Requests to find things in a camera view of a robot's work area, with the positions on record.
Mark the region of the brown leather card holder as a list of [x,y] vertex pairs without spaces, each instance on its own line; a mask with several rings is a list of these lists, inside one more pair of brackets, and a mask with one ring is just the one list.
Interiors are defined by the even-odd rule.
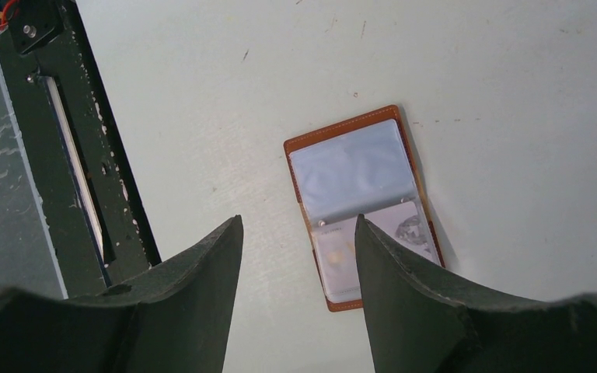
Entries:
[[334,304],[326,299],[312,242],[313,229],[321,225],[357,219],[410,200],[428,225],[439,266],[444,266],[410,133],[397,105],[288,139],[284,150],[330,312],[359,309],[362,300]]

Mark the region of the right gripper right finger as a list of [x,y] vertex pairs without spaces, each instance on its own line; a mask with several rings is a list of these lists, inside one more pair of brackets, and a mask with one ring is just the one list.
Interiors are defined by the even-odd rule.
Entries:
[[555,302],[474,283],[363,216],[355,249],[377,372],[597,372],[597,293]]

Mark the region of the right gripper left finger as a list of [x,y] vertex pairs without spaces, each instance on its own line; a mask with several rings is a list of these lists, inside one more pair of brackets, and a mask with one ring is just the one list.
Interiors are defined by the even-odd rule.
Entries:
[[97,295],[0,288],[0,372],[220,372],[242,254],[237,215]]

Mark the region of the grey credit card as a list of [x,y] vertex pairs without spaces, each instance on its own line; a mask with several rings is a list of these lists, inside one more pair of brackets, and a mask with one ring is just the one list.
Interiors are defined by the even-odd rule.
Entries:
[[[365,217],[402,246],[433,263],[441,263],[430,229],[413,201],[373,211]],[[356,218],[349,218],[312,231],[326,299],[334,304],[361,298],[354,244],[356,224]]]

